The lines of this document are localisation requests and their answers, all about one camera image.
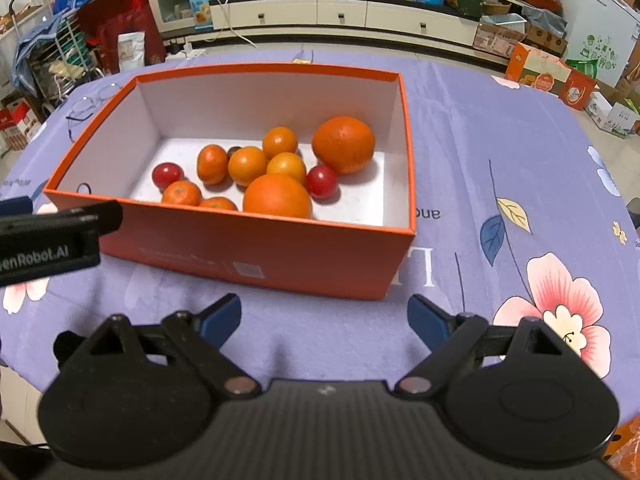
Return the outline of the small orange citrus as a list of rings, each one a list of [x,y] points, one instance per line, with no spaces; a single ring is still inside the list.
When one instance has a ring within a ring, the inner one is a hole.
[[[162,203],[197,207],[202,202],[200,188],[191,181],[179,180],[168,185],[162,195]]]

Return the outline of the red cherry tomato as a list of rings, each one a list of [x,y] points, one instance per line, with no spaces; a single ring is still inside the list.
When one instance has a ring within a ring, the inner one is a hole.
[[[306,175],[305,185],[313,198],[318,198],[318,200],[331,198],[338,190],[337,173],[326,165],[314,166]]]
[[[182,180],[184,173],[182,168],[174,162],[162,162],[152,170],[152,182],[163,193],[169,185]]]

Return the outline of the large orange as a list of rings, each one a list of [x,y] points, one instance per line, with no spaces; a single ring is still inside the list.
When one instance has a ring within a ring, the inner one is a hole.
[[[310,219],[312,205],[306,188],[292,177],[285,174],[264,174],[246,188],[243,211]]]
[[[321,124],[311,140],[311,148],[319,162],[338,174],[354,174],[371,161],[375,151],[375,135],[361,120],[336,116]]]

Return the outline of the brown chestnut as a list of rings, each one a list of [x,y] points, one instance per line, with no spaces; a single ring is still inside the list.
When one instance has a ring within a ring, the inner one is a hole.
[[[231,157],[235,152],[239,151],[241,149],[240,146],[232,146],[232,148],[228,149],[228,157]]]

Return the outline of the small mandarin orange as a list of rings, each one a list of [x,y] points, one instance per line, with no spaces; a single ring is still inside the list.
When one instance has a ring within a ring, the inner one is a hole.
[[[282,153],[296,154],[298,140],[295,132],[288,127],[274,127],[262,138],[262,151],[268,159]]]

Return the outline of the medium orange citrus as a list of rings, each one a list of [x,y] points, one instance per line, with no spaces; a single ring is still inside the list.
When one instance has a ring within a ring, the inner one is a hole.
[[[260,148],[247,146],[235,152],[228,162],[228,174],[243,188],[266,173],[268,158]]]

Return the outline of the small orange kumquat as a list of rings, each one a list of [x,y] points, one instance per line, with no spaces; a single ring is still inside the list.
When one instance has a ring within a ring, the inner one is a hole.
[[[300,184],[306,181],[307,169],[303,159],[297,154],[282,152],[274,156],[268,162],[267,174],[280,174],[291,177]]]

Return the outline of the purple floral tablecloth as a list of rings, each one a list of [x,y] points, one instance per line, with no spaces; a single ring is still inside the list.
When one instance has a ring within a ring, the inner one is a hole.
[[[276,377],[397,380],[426,350],[406,321],[418,292],[449,312],[501,323],[561,318],[624,417],[639,409],[639,240],[611,164],[548,94],[477,70],[366,52],[291,48],[218,63],[307,60],[401,73],[408,94],[418,234],[380,301],[349,301],[196,278],[104,258],[96,268],[1,297],[1,361],[38,389],[58,371],[64,330],[107,315],[154,323],[227,292],[242,299],[224,352],[262,382]]]

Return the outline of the clear eyeglasses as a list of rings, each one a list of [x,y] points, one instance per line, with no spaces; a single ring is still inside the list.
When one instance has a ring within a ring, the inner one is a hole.
[[[77,100],[65,116],[67,136],[70,143],[74,143],[76,134],[93,116],[122,88],[117,82],[104,84],[92,96],[83,96]]]

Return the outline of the orange cardboard box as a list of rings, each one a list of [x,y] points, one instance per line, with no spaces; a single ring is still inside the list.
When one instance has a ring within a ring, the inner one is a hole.
[[[127,81],[44,192],[61,209],[120,203],[110,256],[377,300],[416,237],[413,167],[398,73],[202,65]]]

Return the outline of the red gift bag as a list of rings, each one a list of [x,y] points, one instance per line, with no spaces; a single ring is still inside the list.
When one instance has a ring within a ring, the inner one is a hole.
[[[128,32],[143,32],[146,66],[165,61],[166,50],[149,0],[91,0],[77,12],[76,20],[85,40],[96,48],[102,68],[119,72],[117,40]]]

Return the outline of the orange fruit carton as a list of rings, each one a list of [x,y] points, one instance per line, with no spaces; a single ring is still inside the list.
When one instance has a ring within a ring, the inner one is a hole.
[[[518,42],[506,66],[506,79],[557,96],[564,104],[583,110],[596,81],[555,55]]]

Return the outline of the white tv cabinet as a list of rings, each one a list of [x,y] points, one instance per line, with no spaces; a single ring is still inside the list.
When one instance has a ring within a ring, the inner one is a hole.
[[[342,26],[425,37],[471,47],[477,22],[433,10],[366,0],[255,0],[210,8],[214,29]]]

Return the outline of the white refrigerator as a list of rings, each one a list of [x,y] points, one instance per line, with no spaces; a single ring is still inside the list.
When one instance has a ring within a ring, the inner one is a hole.
[[[639,13],[623,0],[560,0],[567,61],[597,64],[594,78],[616,86],[639,39]]]

